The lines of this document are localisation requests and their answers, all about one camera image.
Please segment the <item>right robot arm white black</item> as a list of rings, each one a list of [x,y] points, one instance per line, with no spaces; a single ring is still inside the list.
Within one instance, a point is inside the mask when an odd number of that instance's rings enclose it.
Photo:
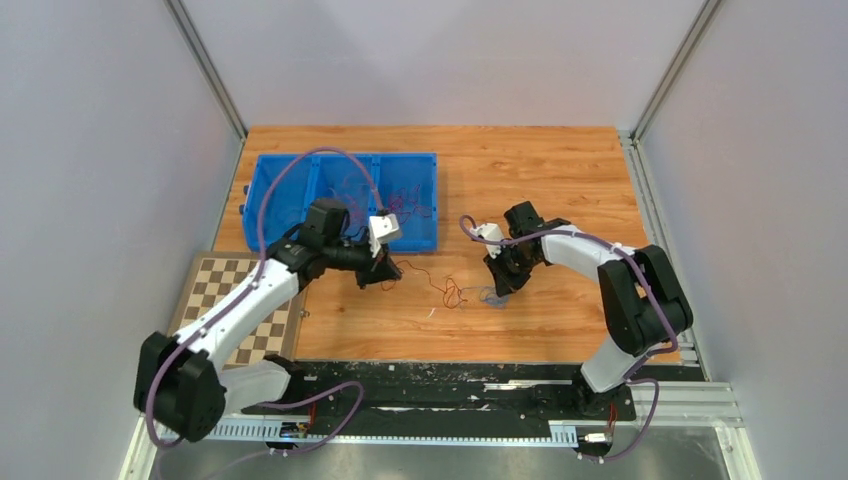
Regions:
[[[596,417],[652,357],[672,353],[694,315],[666,251],[657,245],[624,246],[587,233],[571,222],[541,217],[529,201],[504,214],[508,228],[496,223],[463,229],[486,248],[484,263],[497,296],[518,292],[539,265],[563,266],[599,288],[606,337],[580,366],[571,403],[584,417]]]

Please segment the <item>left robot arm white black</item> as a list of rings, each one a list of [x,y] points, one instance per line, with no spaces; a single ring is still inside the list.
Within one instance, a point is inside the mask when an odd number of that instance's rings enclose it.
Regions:
[[[348,218],[344,203],[316,199],[305,221],[264,249],[255,268],[203,316],[173,335],[145,339],[133,402],[156,446],[168,445],[159,425],[180,441],[197,442],[222,417],[245,408],[270,403],[282,414],[302,408],[306,388],[280,355],[225,365],[266,318],[328,270],[352,272],[359,288],[401,278],[388,248],[401,235],[396,215],[378,210],[356,239],[345,234]]]

